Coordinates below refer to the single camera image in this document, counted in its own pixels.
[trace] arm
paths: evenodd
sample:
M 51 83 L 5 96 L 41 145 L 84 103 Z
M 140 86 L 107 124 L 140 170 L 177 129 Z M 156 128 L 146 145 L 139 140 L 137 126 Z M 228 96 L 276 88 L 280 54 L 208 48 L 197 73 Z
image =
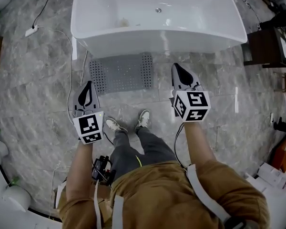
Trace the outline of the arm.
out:
M 197 122 L 184 124 L 192 164 L 207 194 L 230 215 L 252 220 L 267 228 L 269 213 L 265 197 L 233 169 L 216 161 L 204 131 Z
M 62 229 L 96 228 L 96 214 L 90 197 L 92 144 L 78 144 L 68 178 L 65 196 L 61 194 L 59 213 Z
M 200 124 L 186 122 L 184 128 L 192 164 L 198 168 L 209 160 L 216 160 Z
M 93 144 L 79 142 L 72 162 L 66 185 L 67 201 L 76 198 L 88 198 L 92 176 Z

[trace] sneaker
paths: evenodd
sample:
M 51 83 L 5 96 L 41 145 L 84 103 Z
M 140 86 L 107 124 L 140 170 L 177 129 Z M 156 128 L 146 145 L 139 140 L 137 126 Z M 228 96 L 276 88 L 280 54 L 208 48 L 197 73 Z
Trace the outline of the sneaker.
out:
M 106 118 L 106 124 L 108 125 L 108 127 L 113 130 L 114 132 L 118 131 L 118 130 L 125 130 L 126 132 L 128 132 L 124 127 L 121 127 L 117 121 L 113 118 L 107 117 Z
M 147 127 L 148 121 L 149 121 L 149 114 L 150 114 L 150 112 L 147 109 L 142 111 L 142 113 L 140 114 L 140 117 L 139 117 L 138 124 L 134 130 L 136 130 L 140 126 L 141 127 Z

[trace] brown jacket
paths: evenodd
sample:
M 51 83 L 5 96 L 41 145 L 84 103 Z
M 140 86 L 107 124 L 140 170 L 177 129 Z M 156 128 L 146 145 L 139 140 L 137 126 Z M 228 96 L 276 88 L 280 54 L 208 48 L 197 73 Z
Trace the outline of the brown jacket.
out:
M 231 216 L 255 221 L 261 229 L 269 227 L 265 197 L 233 169 L 209 161 L 197 175 L 207 194 Z M 124 229 L 224 228 L 195 195 L 176 162 L 144 166 L 120 177 L 112 185 L 112 204 L 115 195 L 124 197 Z M 96 228 L 92 198 L 61 204 L 63 229 Z

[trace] cable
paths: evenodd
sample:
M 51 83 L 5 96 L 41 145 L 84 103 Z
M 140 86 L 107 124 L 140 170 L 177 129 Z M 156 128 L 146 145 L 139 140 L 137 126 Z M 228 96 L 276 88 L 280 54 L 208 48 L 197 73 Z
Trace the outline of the cable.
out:
M 53 176 L 52 176 L 52 188 L 51 188 L 51 197 L 50 197 L 50 202 L 49 202 L 49 219 L 51 217 L 51 202 L 52 202 L 52 192 L 53 192 L 53 181 L 54 181 L 54 175 L 55 175 L 55 171 L 60 168 L 60 167 L 71 167 L 71 166 L 66 166 L 66 165 L 62 165 L 62 166 L 58 166 L 57 168 L 55 168 L 53 170 Z
M 106 138 L 108 139 L 108 141 L 113 145 L 113 142 L 108 138 L 107 134 L 104 132 Z
M 256 13 L 256 11 L 252 8 L 251 4 L 248 3 L 248 2 L 245 2 L 244 0 L 242 0 L 242 1 L 243 1 L 246 5 L 248 5 L 249 9 L 251 9 L 251 10 L 254 12 L 255 16 L 257 17 L 258 22 L 261 23 L 261 21 L 260 21 L 258 15 L 257 15 L 257 13 Z
M 33 25 L 32 25 L 32 28 L 33 28 L 33 29 L 34 29 L 34 27 L 35 27 L 34 24 L 35 24 L 36 20 L 38 19 L 39 16 L 41 16 L 42 12 L 44 11 L 45 7 L 47 6 L 48 1 L 49 1 L 49 0 L 46 1 L 46 3 L 45 3 L 45 5 L 43 6 L 41 12 L 39 13 L 39 15 L 38 15 L 38 16 L 36 17 L 36 19 L 34 20 Z
M 69 39 L 69 37 L 63 33 L 62 31 L 59 31 L 59 30 L 54 30 L 52 28 L 49 28 L 49 27 L 44 27 L 44 26 L 38 26 L 38 28 L 45 28 L 45 29 L 48 29 L 48 30 L 51 30 L 51 31 L 57 31 L 57 32 L 60 32 L 62 33 L 63 35 L 65 35 L 65 37 L 68 39 L 70 45 L 71 45 L 71 57 L 70 57 L 70 90 L 69 90 L 69 93 L 68 93 L 68 98 L 67 98 L 67 111 L 68 111 L 68 118 L 69 118 L 69 121 L 73 124 L 73 121 L 70 117 L 70 113 L 69 113 L 69 98 L 70 98 L 70 94 L 71 94 L 71 90 L 72 90 L 72 54 L 73 54 L 73 46 L 72 46 L 72 43 Z
M 81 86 L 82 86 L 82 81 L 83 81 L 83 79 L 84 79 L 85 62 L 86 62 L 86 59 L 87 59 L 87 55 L 88 55 L 88 50 L 86 51 L 86 55 L 85 55 L 85 58 L 84 58 L 84 62 L 82 63 L 82 79 L 81 79 Z
M 175 153 L 175 156 L 176 156 L 176 159 L 178 160 L 179 164 L 181 165 L 181 167 L 187 172 L 185 166 L 181 163 L 181 161 L 179 160 L 178 156 L 177 156 L 177 152 L 176 152 L 176 141 L 177 141 L 177 138 L 179 136 L 179 134 L 181 133 L 182 129 L 184 127 L 184 123 L 182 123 L 177 131 L 177 134 L 176 134 L 176 137 L 175 137 L 175 141 L 174 141 L 174 153 Z

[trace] white strap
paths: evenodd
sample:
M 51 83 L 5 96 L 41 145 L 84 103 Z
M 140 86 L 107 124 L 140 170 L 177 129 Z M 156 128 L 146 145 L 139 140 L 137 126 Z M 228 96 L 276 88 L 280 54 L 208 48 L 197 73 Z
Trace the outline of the white strap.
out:
M 112 229 L 123 229 L 123 204 L 124 198 L 116 195 L 112 214 Z
M 223 223 L 225 223 L 231 216 L 221 207 L 214 199 L 206 193 L 204 188 L 201 186 L 197 173 L 196 166 L 191 165 L 187 168 L 187 178 L 189 179 L 195 194 L 200 199 L 200 201 L 212 211 Z
M 95 209 L 95 214 L 96 214 L 96 228 L 102 229 L 101 212 L 100 212 L 99 203 L 97 201 L 97 188 L 98 188 L 98 186 L 99 186 L 99 180 L 97 180 L 95 190 L 94 190 L 94 209 Z

